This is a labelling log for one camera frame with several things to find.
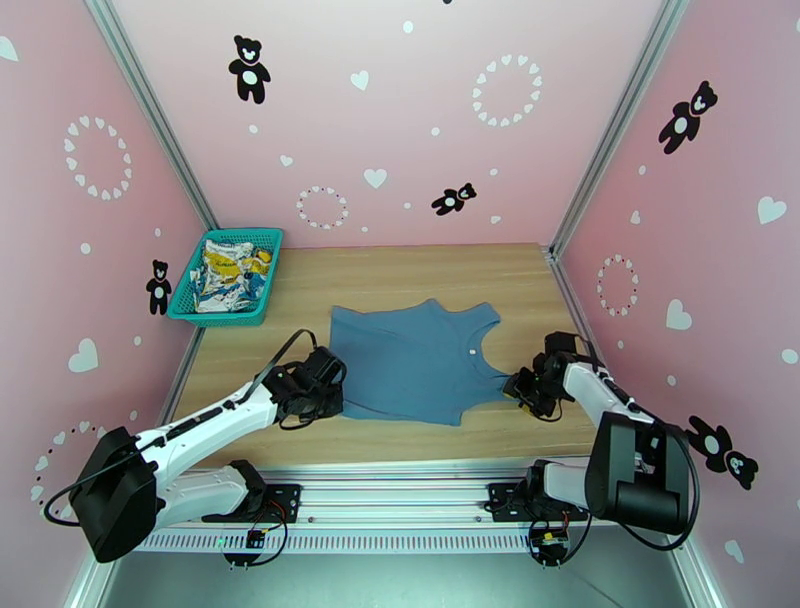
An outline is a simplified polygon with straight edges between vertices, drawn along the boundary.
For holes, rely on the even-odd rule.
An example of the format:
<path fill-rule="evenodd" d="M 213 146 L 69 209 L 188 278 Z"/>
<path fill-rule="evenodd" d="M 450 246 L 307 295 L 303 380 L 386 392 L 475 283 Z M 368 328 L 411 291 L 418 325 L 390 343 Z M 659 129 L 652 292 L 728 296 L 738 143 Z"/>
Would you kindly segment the aluminium mounting rail beam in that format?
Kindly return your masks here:
<path fill-rule="evenodd" d="M 70 502 L 76 517 L 88 529 L 108 534 L 120 527 L 135 536 L 147 536 L 160 527 L 231 513 L 250 490 L 267 484 L 273 483 L 265 481 L 245 462 L 173 479 L 158 477 L 144 468 L 139 472 L 104 474 L 89 489 L 75 492 Z M 347 482 L 335 490 L 330 502 L 392 508 L 448 506 L 453 501 L 447 491 L 446 481 L 424 488 L 418 481 L 395 485 L 368 479 Z"/>

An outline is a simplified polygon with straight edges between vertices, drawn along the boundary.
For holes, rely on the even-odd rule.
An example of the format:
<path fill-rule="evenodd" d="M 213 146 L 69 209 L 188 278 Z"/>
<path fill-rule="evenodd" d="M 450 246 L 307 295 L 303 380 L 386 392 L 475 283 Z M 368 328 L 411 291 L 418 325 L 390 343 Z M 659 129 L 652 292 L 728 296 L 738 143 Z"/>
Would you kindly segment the black teddy bear wall sticker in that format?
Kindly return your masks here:
<path fill-rule="evenodd" d="M 242 35 L 235 35 L 233 41 L 237 57 L 229 63 L 228 72 L 236 77 L 237 94 L 244 102 L 260 105 L 271 82 L 270 72 L 261 62 L 262 43 Z"/>

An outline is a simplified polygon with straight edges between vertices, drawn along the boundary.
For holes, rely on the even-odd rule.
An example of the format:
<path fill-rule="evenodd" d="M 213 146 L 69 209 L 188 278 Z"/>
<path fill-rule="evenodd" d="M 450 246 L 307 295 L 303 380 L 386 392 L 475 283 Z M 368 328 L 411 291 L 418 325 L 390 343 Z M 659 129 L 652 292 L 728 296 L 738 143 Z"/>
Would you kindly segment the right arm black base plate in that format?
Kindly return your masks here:
<path fill-rule="evenodd" d="M 483 508 L 495 523 L 510 522 L 585 522 L 589 514 L 563 501 L 536 494 L 525 479 L 497 482 L 487 486 L 488 499 Z"/>

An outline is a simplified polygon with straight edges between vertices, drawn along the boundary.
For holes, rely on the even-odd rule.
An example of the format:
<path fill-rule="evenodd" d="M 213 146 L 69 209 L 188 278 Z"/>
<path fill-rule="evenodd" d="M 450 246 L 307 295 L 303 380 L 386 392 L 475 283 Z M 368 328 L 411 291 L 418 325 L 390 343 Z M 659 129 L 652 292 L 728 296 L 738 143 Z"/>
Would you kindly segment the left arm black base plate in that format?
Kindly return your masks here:
<path fill-rule="evenodd" d="M 287 524 L 298 517 L 302 486 L 298 484 L 267 484 L 250 490 L 243 502 L 228 514 L 201 517 L 204 523 Z"/>

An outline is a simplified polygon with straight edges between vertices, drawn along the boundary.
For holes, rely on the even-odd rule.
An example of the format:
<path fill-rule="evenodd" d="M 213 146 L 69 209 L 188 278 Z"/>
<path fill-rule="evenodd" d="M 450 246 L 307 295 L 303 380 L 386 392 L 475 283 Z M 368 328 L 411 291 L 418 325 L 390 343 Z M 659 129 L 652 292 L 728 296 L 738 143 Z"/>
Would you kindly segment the aluminium frame corner post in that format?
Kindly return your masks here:
<path fill-rule="evenodd" d="M 629 77 L 610 115 L 587 168 L 573 193 L 551 243 L 547 260 L 556 265 L 585 214 L 625 131 L 652 81 L 691 0 L 661 0 Z"/>
<path fill-rule="evenodd" d="M 155 89 L 146 75 L 113 1 L 82 1 L 131 89 L 195 213 L 207 229 L 219 228 L 220 224 L 190 166 L 167 114 L 158 100 Z"/>

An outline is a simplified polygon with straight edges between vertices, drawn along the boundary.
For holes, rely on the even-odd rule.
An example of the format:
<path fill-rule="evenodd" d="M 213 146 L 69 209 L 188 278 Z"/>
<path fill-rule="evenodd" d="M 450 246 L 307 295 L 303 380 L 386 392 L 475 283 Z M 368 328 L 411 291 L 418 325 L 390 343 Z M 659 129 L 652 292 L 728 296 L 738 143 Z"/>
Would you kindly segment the teal plastic laundry basket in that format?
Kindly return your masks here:
<path fill-rule="evenodd" d="M 212 314 L 199 314 L 194 311 L 189 273 L 191 269 L 196 268 L 201 263 L 201 250 L 206 239 L 219 243 L 251 242 L 272 253 L 273 261 L 267 277 L 266 288 L 254 310 L 240 313 Z M 228 228 L 206 232 L 195 247 L 185 272 L 175 288 L 169 303 L 168 315 L 173 319 L 184 320 L 201 328 L 260 325 L 266 316 L 282 241 L 283 231 L 278 228 Z"/>

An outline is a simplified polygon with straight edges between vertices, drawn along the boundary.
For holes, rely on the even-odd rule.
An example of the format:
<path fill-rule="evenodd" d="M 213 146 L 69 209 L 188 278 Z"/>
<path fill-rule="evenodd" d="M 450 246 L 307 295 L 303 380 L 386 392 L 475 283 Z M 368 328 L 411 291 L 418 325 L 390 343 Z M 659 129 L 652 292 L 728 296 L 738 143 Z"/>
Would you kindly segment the black yellow controller box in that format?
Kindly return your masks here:
<path fill-rule="evenodd" d="M 559 566 L 570 550 L 569 535 L 562 530 L 531 529 L 528 544 L 532 558 L 546 567 Z"/>

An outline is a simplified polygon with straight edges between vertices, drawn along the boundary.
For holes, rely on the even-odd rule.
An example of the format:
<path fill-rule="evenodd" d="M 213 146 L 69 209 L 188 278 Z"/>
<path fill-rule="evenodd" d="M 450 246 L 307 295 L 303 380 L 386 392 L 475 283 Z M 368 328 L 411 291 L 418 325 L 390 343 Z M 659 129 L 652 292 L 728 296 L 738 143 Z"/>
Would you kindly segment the perforated metal strip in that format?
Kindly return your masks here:
<path fill-rule="evenodd" d="M 174 527 L 147 538 L 136 550 L 152 553 L 444 555 L 525 553 L 527 528 L 311 529 L 291 526 L 252 540 L 245 528 Z"/>

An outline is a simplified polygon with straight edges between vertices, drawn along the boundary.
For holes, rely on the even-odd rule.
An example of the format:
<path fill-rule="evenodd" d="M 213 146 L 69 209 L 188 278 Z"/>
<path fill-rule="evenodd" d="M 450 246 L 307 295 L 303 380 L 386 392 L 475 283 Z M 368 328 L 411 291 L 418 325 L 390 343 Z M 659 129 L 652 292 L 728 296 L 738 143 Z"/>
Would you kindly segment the blue tank top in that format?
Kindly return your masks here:
<path fill-rule="evenodd" d="M 467 410 L 503 400 L 509 376 L 482 351 L 500 321 L 488 303 L 463 311 L 435 299 L 393 311 L 334 307 L 330 348 L 347 367 L 343 416 L 457 427 Z"/>

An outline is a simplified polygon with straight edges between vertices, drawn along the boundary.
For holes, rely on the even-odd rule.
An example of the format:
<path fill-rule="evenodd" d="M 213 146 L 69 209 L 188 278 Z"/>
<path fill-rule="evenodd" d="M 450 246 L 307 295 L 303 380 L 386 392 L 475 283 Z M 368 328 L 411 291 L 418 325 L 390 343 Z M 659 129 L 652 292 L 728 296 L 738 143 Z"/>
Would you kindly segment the white yellow blue printed garment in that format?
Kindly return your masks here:
<path fill-rule="evenodd" d="M 254 310 L 264 294 L 272 261 L 271 252 L 251 242 L 219 243 L 206 239 L 201 263 L 189 273 L 194 311 L 212 314 Z"/>

